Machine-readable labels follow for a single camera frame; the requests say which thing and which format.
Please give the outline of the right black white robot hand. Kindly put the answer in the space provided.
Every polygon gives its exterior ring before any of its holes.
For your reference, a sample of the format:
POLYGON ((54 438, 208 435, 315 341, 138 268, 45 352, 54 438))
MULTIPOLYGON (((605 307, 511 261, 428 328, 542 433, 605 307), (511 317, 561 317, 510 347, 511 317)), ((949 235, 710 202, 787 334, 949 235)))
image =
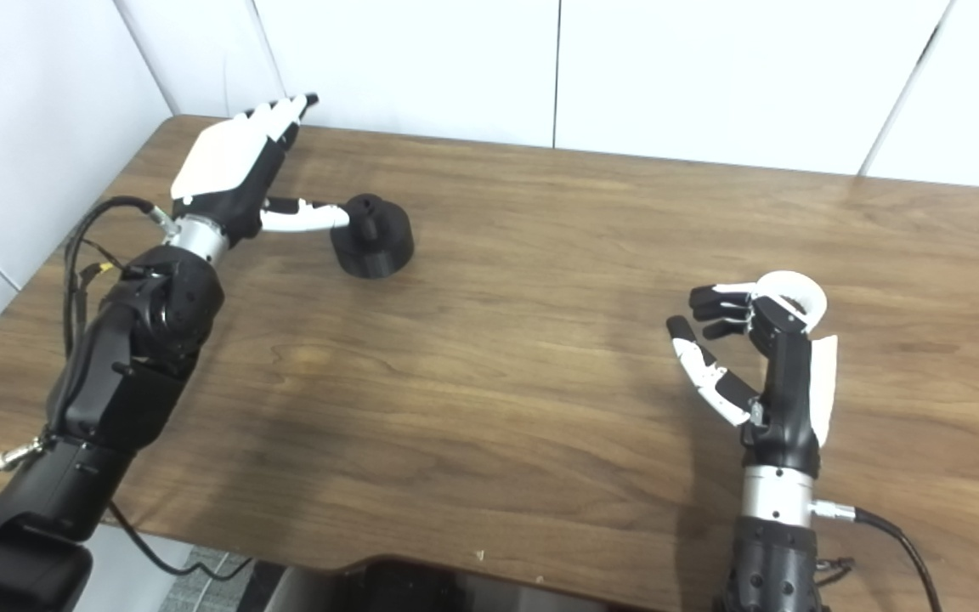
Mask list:
POLYGON ((703 337, 743 336, 766 361, 764 388, 753 388, 699 343, 690 321, 667 322, 677 361, 711 408, 739 430, 747 468, 819 475, 835 384, 836 337, 812 340, 829 302, 807 275, 777 270, 741 283, 696 286, 688 294, 703 337))

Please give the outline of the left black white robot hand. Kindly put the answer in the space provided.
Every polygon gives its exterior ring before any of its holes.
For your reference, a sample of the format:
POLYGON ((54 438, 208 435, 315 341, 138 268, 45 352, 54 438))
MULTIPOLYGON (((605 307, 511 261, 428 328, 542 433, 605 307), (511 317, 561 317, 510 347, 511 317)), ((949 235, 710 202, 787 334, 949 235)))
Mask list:
POLYGON ((339 205, 269 198, 315 93, 263 102, 203 129, 173 180, 171 243, 201 254, 230 249, 261 232, 330 231, 349 225, 339 205))

